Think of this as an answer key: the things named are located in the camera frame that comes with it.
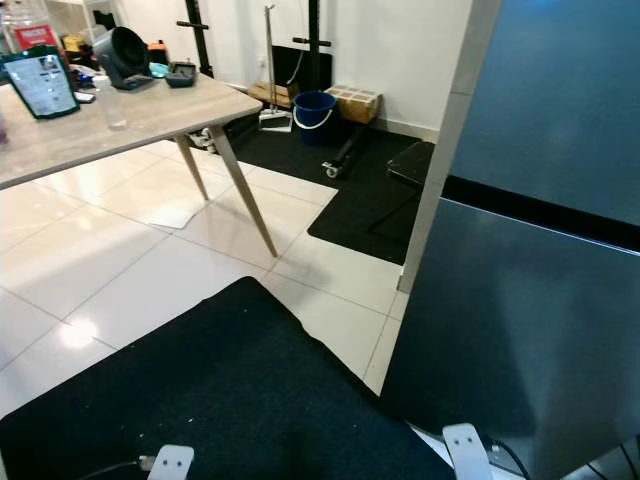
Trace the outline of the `dark steel fridge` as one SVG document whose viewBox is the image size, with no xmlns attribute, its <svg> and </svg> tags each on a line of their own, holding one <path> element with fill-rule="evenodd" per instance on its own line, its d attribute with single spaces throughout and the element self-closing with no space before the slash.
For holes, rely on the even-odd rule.
<svg viewBox="0 0 640 480">
<path fill-rule="evenodd" d="M 640 0 L 471 0 L 381 398 L 640 480 Z"/>
</svg>

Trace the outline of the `green framed menu stand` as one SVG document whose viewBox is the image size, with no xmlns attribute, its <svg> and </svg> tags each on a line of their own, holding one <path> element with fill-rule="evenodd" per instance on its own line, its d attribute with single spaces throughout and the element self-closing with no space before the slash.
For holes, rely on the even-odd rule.
<svg viewBox="0 0 640 480">
<path fill-rule="evenodd" d="M 10 86 L 32 118 L 51 120 L 81 109 L 67 74 L 67 64 L 56 47 L 36 45 L 1 55 L 0 60 Z"/>
</svg>

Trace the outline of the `clear drinking glass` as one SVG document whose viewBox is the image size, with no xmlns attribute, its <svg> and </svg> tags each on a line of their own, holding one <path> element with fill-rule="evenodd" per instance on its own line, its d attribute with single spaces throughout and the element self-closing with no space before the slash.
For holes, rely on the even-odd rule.
<svg viewBox="0 0 640 480">
<path fill-rule="evenodd" d="M 122 110 L 119 91 L 113 86 L 111 79 L 108 76 L 93 77 L 93 86 L 97 90 L 97 105 L 109 128 L 114 131 L 127 128 L 128 120 Z"/>
</svg>

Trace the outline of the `grey wooden table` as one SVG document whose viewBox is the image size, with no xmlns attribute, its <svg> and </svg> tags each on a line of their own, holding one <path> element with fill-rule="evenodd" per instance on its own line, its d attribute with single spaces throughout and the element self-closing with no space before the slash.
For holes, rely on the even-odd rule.
<svg viewBox="0 0 640 480">
<path fill-rule="evenodd" d="M 119 95 L 128 125 L 114 131 L 102 118 L 97 99 L 82 106 L 78 113 L 36 120 L 27 113 L 13 87 L 1 87 L 1 127 L 6 141 L 1 147 L 0 188 L 20 186 L 104 157 L 172 140 L 177 143 L 198 192 L 205 201 L 211 201 L 188 137 L 191 132 L 206 129 L 266 250 L 271 256 L 278 256 L 278 248 L 224 129 L 233 120 L 259 114 L 261 102 L 219 79 L 207 78 L 198 79 L 189 88 L 152 83 L 141 90 L 119 91 Z"/>
</svg>

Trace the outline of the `red sign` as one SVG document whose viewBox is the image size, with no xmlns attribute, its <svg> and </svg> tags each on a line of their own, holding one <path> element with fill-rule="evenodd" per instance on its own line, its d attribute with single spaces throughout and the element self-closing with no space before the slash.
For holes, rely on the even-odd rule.
<svg viewBox="0 0 640 480">
<path fill-rule="evenodd" d="M 35 24 L 35 26 L 13 26 L 10 28 L 15 51 L 22 52 L 37 46 L 58 46 L 58 37 L 49 24 Z"/>
</svg>

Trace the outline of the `black round fan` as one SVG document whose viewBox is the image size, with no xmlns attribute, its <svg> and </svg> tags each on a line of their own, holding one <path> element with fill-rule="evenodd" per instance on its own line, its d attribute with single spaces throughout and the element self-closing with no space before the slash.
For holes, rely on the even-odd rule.
<svg viewBox="0 0 640 480">
<path fill-rule="evenodd" d="M 93 56 L 115 90 L 132 91 L 154 81 L 148 45 L 133 29 L 118 26 L 97 37 Z"/>
</svg>

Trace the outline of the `small black case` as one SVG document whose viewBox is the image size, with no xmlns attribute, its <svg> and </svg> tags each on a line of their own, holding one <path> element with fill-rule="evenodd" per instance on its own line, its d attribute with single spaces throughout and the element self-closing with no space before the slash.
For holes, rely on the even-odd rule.
<svg viewBox="0 0 640 480">
<path fill-rule="evenodd" d="M 198 68 L 188 61 L 174 61 L 165 74 L 165 83 L 170 88 L 189 88 L 195 86 Z"/>
</svg>

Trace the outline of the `black carpet floor mat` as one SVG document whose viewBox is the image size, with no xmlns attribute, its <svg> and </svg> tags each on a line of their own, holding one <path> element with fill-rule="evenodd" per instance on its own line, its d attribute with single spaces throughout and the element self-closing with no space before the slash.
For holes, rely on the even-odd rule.
<svg viewBox="0 0 640 480">
<path fill-rule="evenodd" d="M 268 289 L 244 276 L 3 417 L 9 480 L 145 480 L 195 452 L 189 480 L 454 480 Z"/>
</svg>

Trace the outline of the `white broom with dustpan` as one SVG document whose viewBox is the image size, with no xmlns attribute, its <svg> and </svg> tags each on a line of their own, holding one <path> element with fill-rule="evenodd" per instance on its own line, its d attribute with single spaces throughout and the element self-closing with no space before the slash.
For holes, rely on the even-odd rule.
<svg viewBox="0 0 640 480">
<path fill-rule="evenodd" d="M 268 1 L 262 8 L 265 24 L 266 40 L 266 72 L 268 72 L 268 83 L 265 90 L 268 91 L 269 109 L 264 109 L 259 114 L 259 127 L 261 131 L 269 133 L 291 133 L 293 119 L 288 110 L 280 110 L 279 91 L 276 87 L 275 59 L 273 51 L 273 18 L 271 10 L 274 9 L 274 1 Z"/>
</svg>

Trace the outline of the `blue bucket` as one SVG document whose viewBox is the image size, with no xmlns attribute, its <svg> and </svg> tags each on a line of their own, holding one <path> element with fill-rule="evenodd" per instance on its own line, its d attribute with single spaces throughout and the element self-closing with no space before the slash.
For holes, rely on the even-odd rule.
<svg viewBox="0 0 640 480">
<path fill-rule="evenodd" d="M 298 93 L 292 102 L 293 122 L 300 140 L 308 146 L 330 146 L 337 142 L 342 115 L 332 93 L 316 90 Z"/>
</svg>

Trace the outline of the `black flat panel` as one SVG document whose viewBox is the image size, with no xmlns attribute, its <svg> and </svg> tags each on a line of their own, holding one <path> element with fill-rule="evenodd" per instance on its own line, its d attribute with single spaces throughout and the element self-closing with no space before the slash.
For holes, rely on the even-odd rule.
<svg viewBox="0 0 640 480">
<path fill-rule="evenodd" d="M 311 52 L 297 47 L 271 46 L 271 72 L 276 86 L 292 93 L 328 90 L 334 84 L 334 56 L 320 49 Z"/>
</svg>

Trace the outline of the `black rubber gym mat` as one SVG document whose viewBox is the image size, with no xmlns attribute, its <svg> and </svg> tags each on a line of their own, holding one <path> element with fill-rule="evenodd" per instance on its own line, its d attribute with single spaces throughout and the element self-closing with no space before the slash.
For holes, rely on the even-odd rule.
<svg viewBox="0 0 640 480">
<path fill-rule="evenodd" d="M 242 163 L 337 189 L 308 228 L 312 237 L 396 265 L 406 260 L 420 188 L 390 179 L 387 163 L 422 140 L 370 129 L 355 148 L 355 165 L 332 179 L 321 164 L 333 160 L 339 145 L 307 146 L 294 134 L 262 132 L 255 116 L 236 120 L 225 131 Z"/>
</svg>

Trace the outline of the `black metal rack stand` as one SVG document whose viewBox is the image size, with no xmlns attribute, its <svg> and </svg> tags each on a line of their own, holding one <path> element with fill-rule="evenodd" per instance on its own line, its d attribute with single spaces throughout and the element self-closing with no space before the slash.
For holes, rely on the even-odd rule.
<svg viewBox="0 0 640 480">
<path fill-rule="evenodd" d="M 201 20 L 198 0 L 182 1 L 183 4 L 186 5 L 187 18 L 184 20 L 177 20 L 177 22 L 175 22 L 175 26 L 191 29 L 193 38 L 195 38 L 195 45 L 197 50 L 198 72 L 212 78 L 214 77 L 214 73 L 212 73 L 209 51 L 207 51 L 207 45 L 204 37 L 204 32 L 210 27 L 206 26 L 206 24 Z M 306 0 L 306 5 L 307 36 L 293 37 L 292 41 L 296 42 L 296 44 L 306 45 L 306 50 L 311 52 L 319 51 L 321 47 L 332 46 L 332 41 L 321 40 L 320 38 L 320 0 Z M 278 86 L 280 108 L 284 106 L 282 97 L 280 97 L 280 92 L 287 92 L 287 90 L 288 87 Z M 296 96 L 291 97 L 291 102 L 289 102 L 292 119 L 292 102 L 294 97 Z M 360 145 L 361 137 L 364 136 L 367 128 L 369 128 L 369 125 L 349 122 L 349 120 L 344 119 L 342 116 L 342 123 L 340 123 L 340 133 L 338 134 L 337 140 L 343 140 L 344 143 L 342 146 L 340 146 L 337 155 L 333 157 L 333 160 L 325 161 L 325 163 L 321 164 L 323 165 L 325 174 L 328 175 L 329 178 L 342 178 L 343 175 L 346 174 L 347 170 L 351 168 L 352 165 L 355 165 L 355 160 L 353 160 L 353 157 L 355 157 L 356 155 L 355 148 Z"/>
</svg>

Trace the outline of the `black bench pad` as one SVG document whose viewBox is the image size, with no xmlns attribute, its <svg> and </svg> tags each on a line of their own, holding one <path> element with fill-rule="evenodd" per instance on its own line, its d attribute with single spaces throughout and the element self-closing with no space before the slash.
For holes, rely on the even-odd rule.
<svg viewBox="0 0 640 480">
<path fill-rule="evenodd" d="M 404 148 L 387 163 L 387 175 L 390 179 L 416 188 L 424 187 L 430 168 L 435 145 L 428 141 L 419 141 Z"/>
</svg>

